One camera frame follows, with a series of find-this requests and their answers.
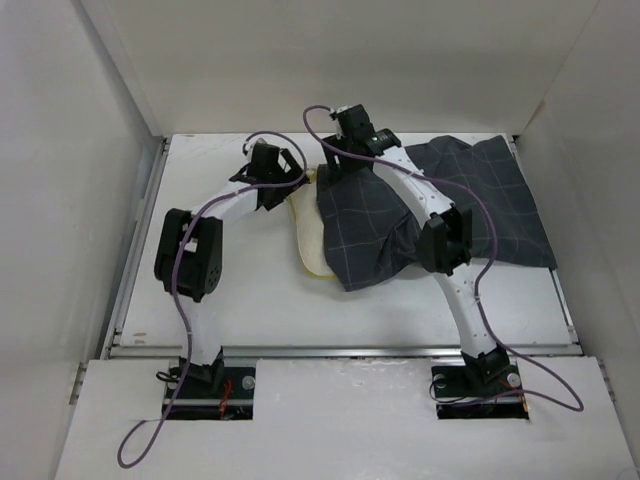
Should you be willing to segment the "dark grey checked pillowcase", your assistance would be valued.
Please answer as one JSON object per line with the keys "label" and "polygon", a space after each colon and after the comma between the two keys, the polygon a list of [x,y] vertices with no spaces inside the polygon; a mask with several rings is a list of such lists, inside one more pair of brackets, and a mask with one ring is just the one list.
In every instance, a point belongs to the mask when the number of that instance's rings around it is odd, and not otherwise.
{"label": "dark grey checked pillowcase", "polygon": [[[468,144],[440,136],[407,153],[426,176],[445,180],[445,195],[471,208],[473,257],[556,268],[533,196],[503,137]],[[369,169],[337,177],[321,165],[316,204],[326,263],[346,291],[384,282],[416,262],[417,220]]]}

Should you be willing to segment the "cream yellow-edged pillow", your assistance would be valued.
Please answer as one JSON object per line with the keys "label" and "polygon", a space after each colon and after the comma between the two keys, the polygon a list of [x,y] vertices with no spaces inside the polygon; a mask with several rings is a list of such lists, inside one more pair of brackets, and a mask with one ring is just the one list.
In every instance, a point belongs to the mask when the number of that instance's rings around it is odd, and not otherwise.
{"label": "cream yellow-edged pillow", "polygon": [[288,198],[287,203],[294,223],[296,243],[301,264],[314,278],[333,280],[335,274],[324,254],[324,224],[317,207],[318,170],[306,170],[309,182]]}

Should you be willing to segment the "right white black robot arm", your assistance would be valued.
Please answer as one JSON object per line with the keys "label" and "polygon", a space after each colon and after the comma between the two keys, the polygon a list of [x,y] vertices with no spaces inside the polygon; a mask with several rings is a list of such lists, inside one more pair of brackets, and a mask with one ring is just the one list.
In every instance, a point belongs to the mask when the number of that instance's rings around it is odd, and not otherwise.
{"label": "right white black robot arm", "polygon": [[438,190],[393,132],[375,129],[363,106],[323,109],[335,123],[335,134],[320,141],[329,167],[340,173],[371,169],[417,220],[415,253],[420,265],[435,276],[455,321],[463,381],[470,391],[487,393],[508,373],[509,358],[482,320],[470,267],[472,210]]}

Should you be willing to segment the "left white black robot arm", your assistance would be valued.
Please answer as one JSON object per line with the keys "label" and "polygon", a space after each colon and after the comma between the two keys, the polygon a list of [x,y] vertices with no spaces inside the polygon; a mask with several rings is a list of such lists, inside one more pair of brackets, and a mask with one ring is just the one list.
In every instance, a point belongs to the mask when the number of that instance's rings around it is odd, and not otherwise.
{"label": "left white black robot arm", "polygon": [[192,209],[165,214],[154,262],[154,276],[172,296],[186,332],[178,386],[205,397],[223,387],[224,354],[213,321],[198,306],[221,279],[224,230],[259,209],[274,209],[309,182],[303,153],[294,157],[258,139],[244,154],[245,165],[218,193]]}

